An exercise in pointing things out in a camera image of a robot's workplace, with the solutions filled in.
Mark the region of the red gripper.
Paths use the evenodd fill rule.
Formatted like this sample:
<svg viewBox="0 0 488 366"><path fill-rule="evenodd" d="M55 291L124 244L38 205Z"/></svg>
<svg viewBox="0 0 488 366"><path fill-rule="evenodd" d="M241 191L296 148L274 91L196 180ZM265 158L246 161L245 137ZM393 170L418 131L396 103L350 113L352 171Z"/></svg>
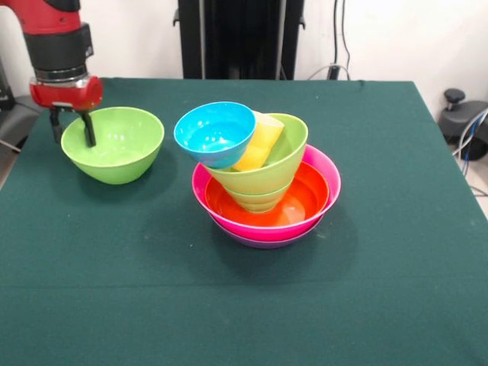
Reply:
<svg viewBox="0 0 488 366"><path fill-rule="evenodd" d="M85 125L85 140L88 147L96 145L95 130L90 111L101 103L103 97L102 81L96 76L86 76L77 81L64 83L42 83L34 79L30 83L30 94L34 102L50 109L50 124L53 138L61 144L63 127L59 122L61 108L80 111Z"/></svg>

